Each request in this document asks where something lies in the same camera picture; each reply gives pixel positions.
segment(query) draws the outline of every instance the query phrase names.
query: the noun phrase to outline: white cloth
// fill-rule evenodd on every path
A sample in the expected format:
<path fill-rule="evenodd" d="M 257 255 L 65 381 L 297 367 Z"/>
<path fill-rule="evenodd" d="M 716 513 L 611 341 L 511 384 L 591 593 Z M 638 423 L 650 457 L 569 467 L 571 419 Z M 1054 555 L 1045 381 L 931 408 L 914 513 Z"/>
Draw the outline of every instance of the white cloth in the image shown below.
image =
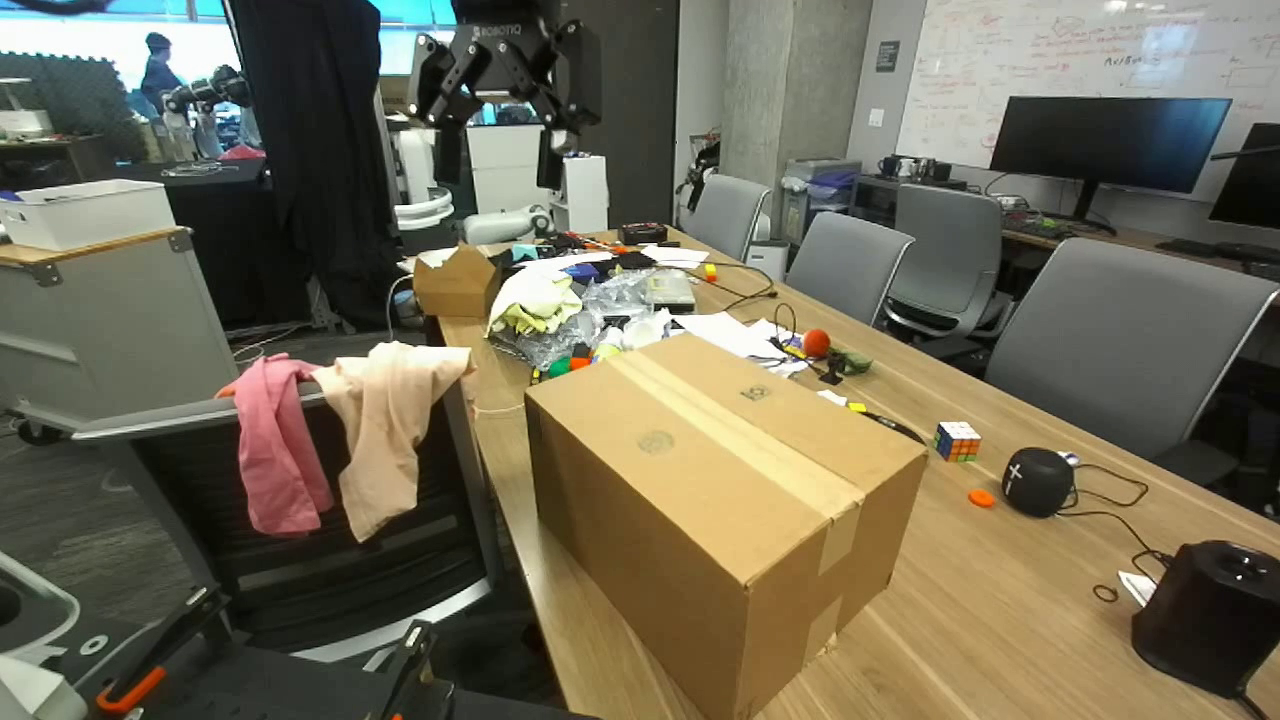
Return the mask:
<path fill-rule="evenodd" d="M 369 354 L 316 367 L 316 384 L 347 430 L 353 462 L 341 473 L 341 498 L 361 544 L 418 506 L 418 442 L 434 429 L 434 403 L 469 367 L 469 346 L 414 343 L 377 343 Z"/>

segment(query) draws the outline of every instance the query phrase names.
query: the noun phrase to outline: chair backrest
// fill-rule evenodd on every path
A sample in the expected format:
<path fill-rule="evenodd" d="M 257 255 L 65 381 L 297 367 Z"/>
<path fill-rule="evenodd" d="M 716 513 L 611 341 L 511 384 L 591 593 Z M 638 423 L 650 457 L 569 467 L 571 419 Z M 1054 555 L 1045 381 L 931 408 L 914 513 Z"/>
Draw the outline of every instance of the chair backrest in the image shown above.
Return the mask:
<path fill-rule="evenodd" d="M 975 190 L 901 182 L 895 229 L 917 234 L 887 300 L 974 331 L 995 290 L 1005 206 Z"/>
<path fill-rule="evenodd" d="M 1065 238 L 1013 312 L 988 381 L 1132 453 L 1171 453 L 1272 300 L 1260 277 Z"/>
<path fill-rule="evenodd" d="M 821 213 L 799 238 L 788 285 L 865 323 L 876 323 L 886 290 L 907 247 L 907 232 Z"/>
<path fill-rule="evenodd" d="M 747 259 L 764 199 L 764 182 L 739 177 L 709 177 L 698 213 L 685 218 L 685 232 L 719 247 L 723 255 Z"/>
<path fill-rule="evenodd" d="M 122 476 L 149 498 L 201 584 L 227 595 L 227 618 L 261 646 L 341 658 L 402 641 L 410 618 L 439 602 L 482 598 L 487 561 L 478 529 L 469 457 L 453 437 L 453 387 L 434 408 L 421 442 L 418 513 L 357 544 L 341 502 L 320 532 L 266 540 L 247 529 L 239 482 L 239 429 L 221 398 L 132 413 L 78 430 L 116 442 Z M 307 390 L 306 403 L 328 481 L 347 462 L 337 413 Z"/>

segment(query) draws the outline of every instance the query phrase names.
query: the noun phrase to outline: tabletop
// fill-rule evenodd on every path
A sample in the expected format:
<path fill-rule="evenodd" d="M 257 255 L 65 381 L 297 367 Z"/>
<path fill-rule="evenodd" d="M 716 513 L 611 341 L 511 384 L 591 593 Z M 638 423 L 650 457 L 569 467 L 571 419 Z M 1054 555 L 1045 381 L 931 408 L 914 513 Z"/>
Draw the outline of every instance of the tabletop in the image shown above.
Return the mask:
<path fill-rule="evenodd" d="M 146 234 L 116 234 L 116 238 L 78 242 L 78 247 L 0 242 L 0 267 L 59 264 L 59 259 L 73 259 L 73 255 L 96 255 L 96 252 L 116 252 L 116 247 L 132 247 L 132 242 L 174 238 L 178 232 L 183 232 L 183 229 L 163 229 L 163 232 L 146 232 Z"/>
<path fill-rule="evenodd" d="M 872 370 L 840 384 L 845 396 L 923 437 L 935 419 L 969 419 L 982 430 L 975 459 L 929 459 L 893 584 L 761 717 L 1243 717 L 1240 702 L 1180 682 L 1132 651 L 1138 602 L 1123 593 L 1117 602 L 1102 598 L 1102 586 L 1119 586 L 1117 570 L 1138 570 L 1139 544 L 1119 521 L 1029 521 L 1005 502 L 969 502 L 969 489 L 995 492 L 1015 446 L 1062 446 L 1152 482 L 1119 515 L 1161 552 L 1231 540 L 1280 555 L 1277 525 L 786 285 L 776 300 L 739 300 L 758 286 L 758 273 L 723 264 L 719 285 L 698 290 L 703 312 L 732 305 L 739 320 L 788 316 L 776 312 L 788 305 L 798 329 L 827 329 L 837 346 L 872 360 Z M 624 720 L 698 717 L 591 574 L 536 521 L 528 367 L 487 343 L 486 323 L 444 323 L 444 341 L 478 346 L 478 370 L 463 381 L 472 437 L 569 708 Z M 1119 492 L 1102 473 L 1079 473 L 1079 482 Z M 1280 717 L 1280 651 L 1247 691 Z"/>

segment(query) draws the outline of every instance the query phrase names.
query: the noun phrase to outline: equipment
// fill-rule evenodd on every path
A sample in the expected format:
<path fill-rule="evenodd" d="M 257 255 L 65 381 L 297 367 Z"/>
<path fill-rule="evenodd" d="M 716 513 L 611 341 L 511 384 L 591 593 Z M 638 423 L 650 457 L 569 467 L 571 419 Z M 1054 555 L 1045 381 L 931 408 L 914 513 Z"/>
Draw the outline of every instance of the equipment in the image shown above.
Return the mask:
<path fill-rule="evenodd" d="M 458 0 L 458 20 L 453 48 L 425 35 L 414 62 L 418 116 L 438 128 L 438 181 L 462 181 L 463 128 L 487 98 L 526 98 L 543 123 L 536 182 L 555 189 L 569 137 L 595 118 L 551 92 L 555 62 L 582 39 L 582 23 L 569 20 L 551 31 L 532 0 Z"/>
<path fill-rule="evenodd" d="M 1280 229 L 1280 123 L 1254 123 L 1240 150 L 1211 159 L 1238 159 L 1224 190 L 1211 205 L 1211 218 Z"/>
<path fill-rule="evenodd" d="M 1228 116 L 1224 94 L 1013 94 L 992 173 L 1085 181 L 1074 218 L 1102 182 L 1192 190 Z"/>
<path fill-rule="evenodd" d="M 1224 540 L 1185 544 L 1132 615 L 1132 646 L 1152 669 L 1215 697 L 1243 697 L 1277 641 L 1280 561 Z"/>
<path fill-rule="evenodd" d="M 1078 459 L 1067 453 L 1020 446 L 1005 462 L 1002 494 L 1024 515 L 1054 515 L 1078 498 Z"/>

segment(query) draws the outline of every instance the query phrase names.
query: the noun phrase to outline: computer monitor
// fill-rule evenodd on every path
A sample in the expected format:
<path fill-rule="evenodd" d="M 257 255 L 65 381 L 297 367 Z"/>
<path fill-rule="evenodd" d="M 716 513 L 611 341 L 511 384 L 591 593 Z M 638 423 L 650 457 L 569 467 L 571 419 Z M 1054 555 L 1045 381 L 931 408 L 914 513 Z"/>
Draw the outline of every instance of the computer monitor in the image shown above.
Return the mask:
<path fill-rule="evenodd" d="M 1280 229 L 1280 123 L 1254 123 L 1211 218 Z"/>
<path fill-rule="evenodd" d="M 1189 190 L 1228 116 L 1224 94 L 1013 94 L 995 137 L 995 173 L 1085 181 L 1078 218 L 1098 182 Z"/>

